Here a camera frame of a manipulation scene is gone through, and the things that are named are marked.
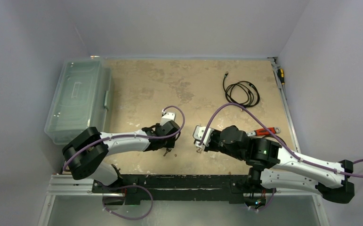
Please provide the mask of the black key tag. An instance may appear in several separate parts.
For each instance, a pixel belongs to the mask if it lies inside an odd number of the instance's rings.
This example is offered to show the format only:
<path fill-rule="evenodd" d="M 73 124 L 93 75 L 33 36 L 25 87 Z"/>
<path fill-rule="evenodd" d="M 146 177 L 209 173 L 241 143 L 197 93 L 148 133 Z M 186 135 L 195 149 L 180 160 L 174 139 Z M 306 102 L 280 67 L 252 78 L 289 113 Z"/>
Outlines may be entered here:
<path fill-rule="evenodd" d="M 163 157 L 165 157 L 168 153 L 170 153 L 172 151 L 172 149 L 171 148 L 167 148 L 166 149 L 166 151 L 165 151 L 165 153 L 164 153 L 164 155 L 163 155 Z"/>

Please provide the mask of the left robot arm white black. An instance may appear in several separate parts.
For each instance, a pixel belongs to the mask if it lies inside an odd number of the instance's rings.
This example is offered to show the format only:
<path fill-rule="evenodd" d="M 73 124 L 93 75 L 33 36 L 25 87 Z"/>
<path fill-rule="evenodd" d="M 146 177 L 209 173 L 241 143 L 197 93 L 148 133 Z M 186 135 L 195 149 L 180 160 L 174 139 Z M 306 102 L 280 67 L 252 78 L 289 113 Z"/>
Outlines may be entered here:
<path fill-rule="evenodd" d="M 75 180 L 93 179 L 115 193 L 122 186 L 121 174 L 116 166 L 104 162 L 105 157 L 133 151 L 172 149 L 181 129 L 173 120 L 129 133 L 110 134 L 89 127 L 62 149 L 63 171 L 70 172 Z"/>

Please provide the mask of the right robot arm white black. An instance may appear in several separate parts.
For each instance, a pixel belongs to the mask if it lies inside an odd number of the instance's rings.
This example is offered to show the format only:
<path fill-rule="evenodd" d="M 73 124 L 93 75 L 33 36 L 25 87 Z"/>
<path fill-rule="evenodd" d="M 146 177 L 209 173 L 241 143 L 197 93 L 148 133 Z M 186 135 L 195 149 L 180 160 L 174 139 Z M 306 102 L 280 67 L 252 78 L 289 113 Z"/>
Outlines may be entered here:
<path fill-rule="evenodd" d="M 289 152 L 280 143 L 249 137 L 236 126 L 222 131 L 196 126 L 194 145 L 205 152 L 226 154 L 250 166 L 246 182 L 249 190 L 288 188 L 319 194 L 327 201 L 347 204 L 355 195 L 348 181 L 353 163 L 319 160 L 297 152 Z"/>

